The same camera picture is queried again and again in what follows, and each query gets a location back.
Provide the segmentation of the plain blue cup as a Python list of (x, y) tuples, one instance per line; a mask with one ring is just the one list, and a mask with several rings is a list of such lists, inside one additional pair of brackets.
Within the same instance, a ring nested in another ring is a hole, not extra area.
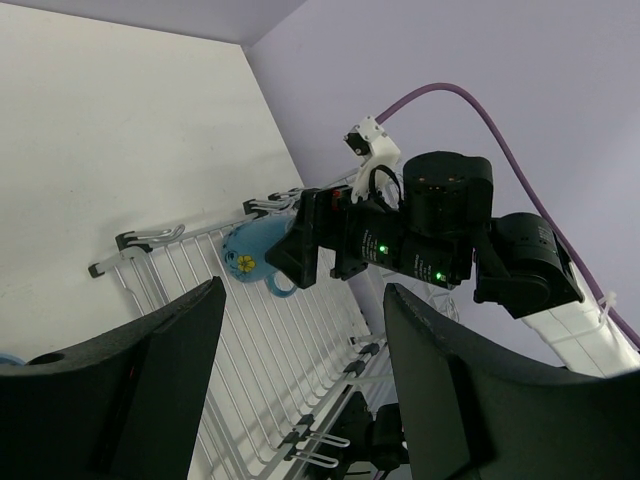
[(14, 355), (1, 353), (0, 354), (0, 364), (1, 365), (11, 365), (11, 366), (24, 366), (26, 362)]

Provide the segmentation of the blue flowered mug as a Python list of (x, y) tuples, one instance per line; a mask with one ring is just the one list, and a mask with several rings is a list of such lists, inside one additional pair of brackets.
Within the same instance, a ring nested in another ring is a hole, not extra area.
[(270, 215), (233, 228), (222, 242), (222, 260), (227, 273), (241, 283), (263, 281), (278, 298), (293, 295), (297, 287), (284, 290), (279, 286), (276, 281), (279, 270), (267, 262), (266, 253), (285, 236), (294, 219), (292, 215)]

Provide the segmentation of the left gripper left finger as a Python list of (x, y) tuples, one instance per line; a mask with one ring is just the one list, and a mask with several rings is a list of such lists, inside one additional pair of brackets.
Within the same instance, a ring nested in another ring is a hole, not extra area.
[(213, 278), (159, 310), (1, 369), (5, 479), (184, 479), (226, 292)]

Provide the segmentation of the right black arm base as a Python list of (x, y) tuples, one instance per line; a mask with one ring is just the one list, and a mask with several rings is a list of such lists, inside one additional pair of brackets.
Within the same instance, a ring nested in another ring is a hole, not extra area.
[(346, 479), (354, 463), (368, 462), (376, 479), (385, 479), (410, 463), (398, 403), (382, 405), (375, 414), (360, 391), (349, 399), (336, 422), (337, 436), (349, 441), (339, 454), (336, 479)]

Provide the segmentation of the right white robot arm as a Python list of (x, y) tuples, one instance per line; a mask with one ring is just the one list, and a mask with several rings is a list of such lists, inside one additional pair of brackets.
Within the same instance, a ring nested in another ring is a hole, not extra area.
[(586, 279), (539, 215), (492, 213), (493, 177), (482, 157), (435, 151), (407, 161), (366, 161), (350, 186), (308, 189), (287, 233), (265, 255), (299, 288), (316, 281), (318, 252), (335, 254), (347, 280), (371, 265), (451, 290), (476, 283), (477, 303), (522, 320), (574, 372), (635, 371), (639, 353), (612, 319), (610, 298)]

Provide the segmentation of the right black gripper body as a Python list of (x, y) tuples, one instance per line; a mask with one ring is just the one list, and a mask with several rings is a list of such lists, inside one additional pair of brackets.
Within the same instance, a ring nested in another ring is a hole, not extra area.
[(334, 252), (332, 277), (348, 280), (368, 265), (398, 271), (405, 228), (400, 212), (374, 201), (352, 204), (347, 187), (303, 191), (292, 226), (292, 281), (316, 283), (319, 250)]

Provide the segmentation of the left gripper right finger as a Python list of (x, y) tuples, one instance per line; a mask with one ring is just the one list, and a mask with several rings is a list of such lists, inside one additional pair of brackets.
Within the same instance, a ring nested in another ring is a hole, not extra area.
[(639, 376), (597, 378), (508, 350), (399, 284), (384, 319), (416, 479), (635, 479)]

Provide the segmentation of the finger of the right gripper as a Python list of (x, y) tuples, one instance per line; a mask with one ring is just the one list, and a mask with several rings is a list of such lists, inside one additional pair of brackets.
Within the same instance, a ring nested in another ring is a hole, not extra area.
[(306, 289), (317, 281), (319, 245), (311, 223), (295, 221), (266, 255), (266, 261), (296, 287)]

